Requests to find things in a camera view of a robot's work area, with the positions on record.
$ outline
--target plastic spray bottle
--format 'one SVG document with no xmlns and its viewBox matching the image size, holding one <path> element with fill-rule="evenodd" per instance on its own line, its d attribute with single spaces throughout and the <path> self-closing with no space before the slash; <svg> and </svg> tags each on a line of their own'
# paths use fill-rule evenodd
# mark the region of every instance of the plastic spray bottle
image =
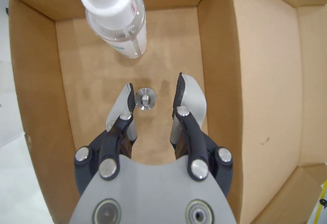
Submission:
<svg viewBox="0 0 327 224">
<path fill-rule="evenodd" d="M 146 50 L 146 12 L 143 0 L 81 0 L 93 31 L 127 58 Z"/>
</svg>

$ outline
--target gray gripper base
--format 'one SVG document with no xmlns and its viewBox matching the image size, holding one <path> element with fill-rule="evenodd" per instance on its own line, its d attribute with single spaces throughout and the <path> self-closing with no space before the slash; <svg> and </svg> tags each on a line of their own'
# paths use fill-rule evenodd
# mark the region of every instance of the gray gripper base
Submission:
<svg viewBox="0 0 327 224">
<path fill-rule="evenodd" d="M 120 204 L 120 224 L 186 223 L 185 211 L 194 199 L 209 204 L 214 223 L 236 224 L 214 177 L 209 173 L 203 182 L 189 177 L 188 156 L 162 166 L 136 163 L 124 155 L 119 159 L 120 172 L 113 181 L 105 181 L 95 174 L 78 202 L 70 224 L 93 223 L 96 205 L 107 198 Z"/>
</svg>

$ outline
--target white floor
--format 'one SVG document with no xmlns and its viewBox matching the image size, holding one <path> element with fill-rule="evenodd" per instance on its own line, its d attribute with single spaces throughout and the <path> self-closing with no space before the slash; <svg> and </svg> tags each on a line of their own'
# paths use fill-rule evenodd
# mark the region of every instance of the white floor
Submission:
<svg viewBox="0 0 327 224">
<path fill-rule="evenodd" d="M 26 146 L 10 61 L 8 0 L 0 0 L 0 223 L 52 224 Z M 314 222 L 326 224 L 327 209 Z"/>
</svg>

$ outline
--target cardboard box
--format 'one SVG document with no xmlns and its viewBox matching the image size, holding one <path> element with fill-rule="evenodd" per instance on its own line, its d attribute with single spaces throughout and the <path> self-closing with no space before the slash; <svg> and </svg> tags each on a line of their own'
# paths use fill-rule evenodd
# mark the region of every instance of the cardboard box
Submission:
<svg viewBox="0 0 327 224">
<path fill-rule="evenodd" d="M 158 94 L 155 109 L 135 111 L 132 158 L 174 160 L 182 71 L 205 92 L 203 131 L 232 151 L 237 222 L 306 223 L 327 177 L 327 0 L 144 2 L 148 48 L 129 60 L 93 33 L 80 0 L 10 0 L 18 103 L 54 222 L 78 201 L 75 150 L 103 131 L 124 84 Z"/>
</svg>

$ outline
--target bottle label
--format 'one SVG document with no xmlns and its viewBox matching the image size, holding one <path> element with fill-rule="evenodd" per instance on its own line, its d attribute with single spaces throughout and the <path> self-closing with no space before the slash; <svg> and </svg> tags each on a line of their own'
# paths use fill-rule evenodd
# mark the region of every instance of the bottle label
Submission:
<svg viewBox="0 0 327 224">
<path fill-rule="evenodd" d="M 140 32 L 136 36 L 137 43 L 140 47 L 141 54 L 144 54 L 146 50 L 146 20 L 144 21 L 144 25 L 141 28 Z M 136 49 L 132 41 L 125 42 L 110 42 L 106 41 L 112 48 L 120 52 L 123 56 L 127 58 L 138 58 Z"/>
</svg>

